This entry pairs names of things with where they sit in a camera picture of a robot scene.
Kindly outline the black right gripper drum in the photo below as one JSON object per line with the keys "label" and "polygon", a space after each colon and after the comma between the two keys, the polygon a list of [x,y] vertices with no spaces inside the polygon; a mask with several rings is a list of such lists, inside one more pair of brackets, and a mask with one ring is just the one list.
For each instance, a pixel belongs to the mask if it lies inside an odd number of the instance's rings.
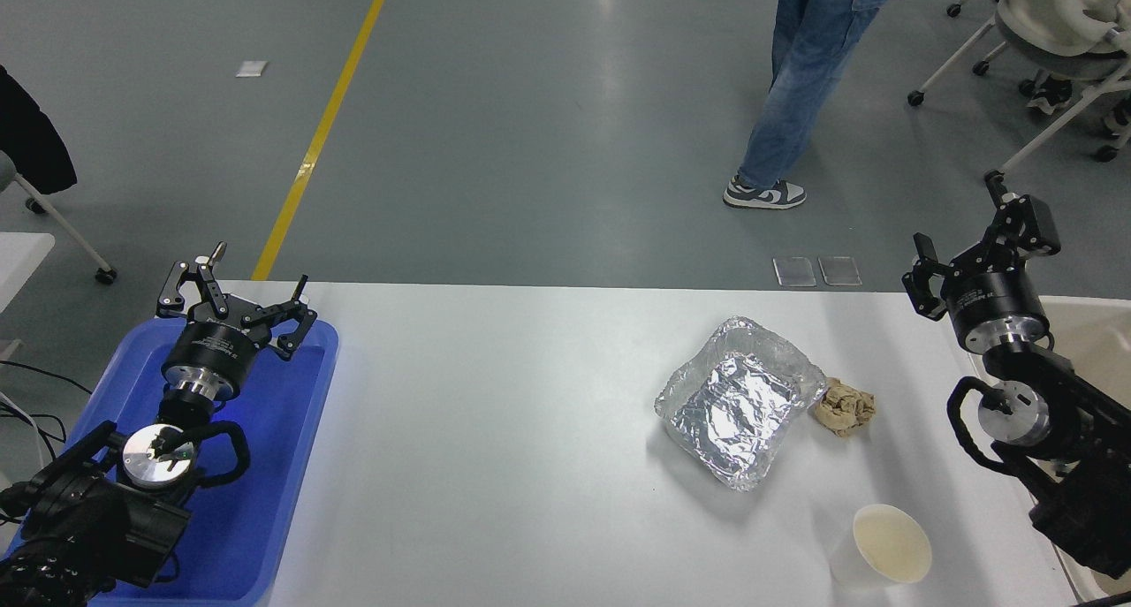
{"label": "black right gripper drum", "polygon": [[1048,318],[1022,269],[948,277],[944,303],[956,333],[972,333],[977,326],[1007,316],[1030,322],[1037,333],[1048,330]]}

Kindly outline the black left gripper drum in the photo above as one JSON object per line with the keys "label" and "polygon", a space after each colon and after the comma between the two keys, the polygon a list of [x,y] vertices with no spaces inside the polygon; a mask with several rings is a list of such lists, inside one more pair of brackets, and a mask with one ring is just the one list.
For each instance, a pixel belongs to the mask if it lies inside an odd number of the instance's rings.
{"label": "black left gripper drum", "polygon": [[242,389],[267,342],[264,328],[244,330],[226,322],[187,320],[163,364],[163,376],[175,385],[207,372],[227,389]]}

